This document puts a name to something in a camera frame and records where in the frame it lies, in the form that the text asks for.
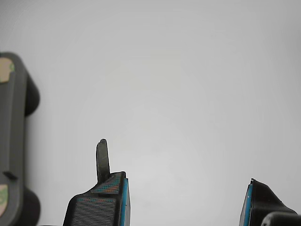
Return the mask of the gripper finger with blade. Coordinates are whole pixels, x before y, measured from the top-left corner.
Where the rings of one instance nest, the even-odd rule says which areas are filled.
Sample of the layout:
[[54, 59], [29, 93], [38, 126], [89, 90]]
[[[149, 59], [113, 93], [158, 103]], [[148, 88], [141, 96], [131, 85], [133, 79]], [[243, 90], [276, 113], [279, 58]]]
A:
[[96, 146], [97, 183], [71, 198], [64, 226], [129, 226], [129, 181], [126, 172], [110, 172], [108, 146]]

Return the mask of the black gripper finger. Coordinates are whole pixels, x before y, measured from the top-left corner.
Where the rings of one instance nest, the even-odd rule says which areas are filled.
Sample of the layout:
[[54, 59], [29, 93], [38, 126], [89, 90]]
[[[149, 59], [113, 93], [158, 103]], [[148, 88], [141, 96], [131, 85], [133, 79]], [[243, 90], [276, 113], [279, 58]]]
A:
[[240, 226], [300, 226], [301, 216], [287, 207], [266, 184], [251, 179], [239, 220]]

